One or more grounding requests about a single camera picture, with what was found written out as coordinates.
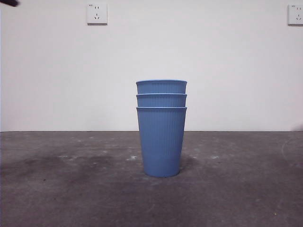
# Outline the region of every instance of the blue plastic cup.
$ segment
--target blue plastic cup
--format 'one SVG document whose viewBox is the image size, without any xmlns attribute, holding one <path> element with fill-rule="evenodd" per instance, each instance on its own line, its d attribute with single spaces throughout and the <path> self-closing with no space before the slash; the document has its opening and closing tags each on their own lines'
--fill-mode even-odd
<svg viewBox="0 0 303 227">
<path fill-rule="evenodd" d="M 138 94 L 138 107 L 152 107 L 152 106 L 185 106 L 186 94 L 177 93 L 150 93 Z"/>
<path fill-rule="evenodd" d="M 185 94 L 187 82 L 177 79 L 150 79 L 136 82 L 138 94 L 180 93 Z"/>
<path fill-rule="evenodd" d="M 186 107 L 137 107 L 144 172 L 179 173 Z"/>
</svg>

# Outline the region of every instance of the white wall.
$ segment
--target white wall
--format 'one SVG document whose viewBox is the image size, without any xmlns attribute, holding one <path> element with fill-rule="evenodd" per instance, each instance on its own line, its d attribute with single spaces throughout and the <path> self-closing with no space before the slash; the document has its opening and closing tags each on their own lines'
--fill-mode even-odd
<svg viewBox="0 0 303 227">
<path fill-rule="evenodd" d="M 184 79 L 186 130 L 286 131 L 303 122 L 303 27 L 292 0 L 85 0 L 0 5 L 1 130 L 137 130 L 142 79 Z"/>
</svg>

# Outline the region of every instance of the concrete floor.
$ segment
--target concrete floor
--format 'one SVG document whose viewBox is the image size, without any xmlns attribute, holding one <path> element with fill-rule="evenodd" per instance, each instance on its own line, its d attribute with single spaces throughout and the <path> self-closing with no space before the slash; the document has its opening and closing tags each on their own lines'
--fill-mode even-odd
<svg viewBox="0 0 303 227">
<path fill-rule="evenodd" d="M 303 132 L 186 132 L 172 178 L 137 132 L 4 132 L 1 224 L 302 227 Z"/>
</svg>

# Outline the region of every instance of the electrical outlet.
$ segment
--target electrical outlet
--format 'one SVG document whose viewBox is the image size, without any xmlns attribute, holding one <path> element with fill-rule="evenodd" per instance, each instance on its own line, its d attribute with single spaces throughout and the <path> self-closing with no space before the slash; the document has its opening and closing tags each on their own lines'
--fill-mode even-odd
<svg viewBox="0 0 303 227">
<path fill-rule="evenodd" d="M 288 25 L 303 25 L 303 5 L 288 5 Z"/>
<path fill-rule="evenodd" d="M 87 5 L 87 24 L 107 24 L 107 4 L 96 3 Z"/>
</svg>

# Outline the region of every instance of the dark object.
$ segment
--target dark object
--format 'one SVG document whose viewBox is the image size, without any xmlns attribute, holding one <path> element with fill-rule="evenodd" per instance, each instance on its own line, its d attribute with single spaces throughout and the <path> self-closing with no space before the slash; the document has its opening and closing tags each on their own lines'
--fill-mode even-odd
<svg viewBox="0 0 303 227">
<path fill-rule="evenodd" d="M 16 0 L 0 0 L 0 2 L 13 6 L 13 7 L 16 7 L 17 5 L 19 5 L 19 2 Z"/>
<path fill-rule="evenodd" d="M 299 131 L 186 131 L 180 174 L 155 178 L 139 132 L 2 132 L 1 226 L 302 227 L 302 148 Z"/>
</svg>

